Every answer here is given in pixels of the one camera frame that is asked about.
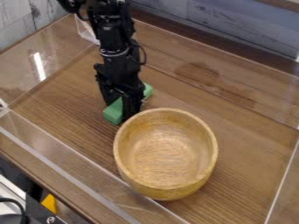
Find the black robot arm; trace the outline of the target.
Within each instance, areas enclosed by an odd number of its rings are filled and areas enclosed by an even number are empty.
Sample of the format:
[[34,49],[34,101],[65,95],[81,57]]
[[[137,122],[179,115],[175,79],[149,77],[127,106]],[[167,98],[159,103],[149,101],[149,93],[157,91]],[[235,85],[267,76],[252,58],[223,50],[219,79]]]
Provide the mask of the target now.
[[61,8],[88,22],[99,41],[103,63],[96,63],[96,81],[108,106],[121,101],[123,121],[140,112],[145,84],[139,79],[145,58],[133,38],[135,21],[127,0],[57,0]]

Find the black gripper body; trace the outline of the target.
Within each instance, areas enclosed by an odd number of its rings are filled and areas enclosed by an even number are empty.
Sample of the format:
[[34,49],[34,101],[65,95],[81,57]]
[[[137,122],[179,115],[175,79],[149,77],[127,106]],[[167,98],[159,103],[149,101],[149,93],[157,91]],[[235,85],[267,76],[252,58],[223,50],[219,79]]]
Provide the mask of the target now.
[[119,97],[129,88],[141,88],[145,85],[139,79],[139,72],[144,62],[140,61],[140,51],[137,47],[127,47],[123,50],[109,51],[100,49],[103,63],[96,63],[96,77],[104,76],[115,85]]

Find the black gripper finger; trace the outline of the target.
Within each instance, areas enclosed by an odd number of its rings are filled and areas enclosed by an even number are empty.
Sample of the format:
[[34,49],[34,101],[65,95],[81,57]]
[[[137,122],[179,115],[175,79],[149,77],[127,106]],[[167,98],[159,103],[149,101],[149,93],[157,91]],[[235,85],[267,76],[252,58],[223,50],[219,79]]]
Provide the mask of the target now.
[[96,81],[104,102],[109,106],[119,98],[117,92],[115,90],[115,85],[104,76],[97,76]]
[[129,88],[121,95],[123,118],[128,119],[140,112],[144,99],[144,90],[141,88]]

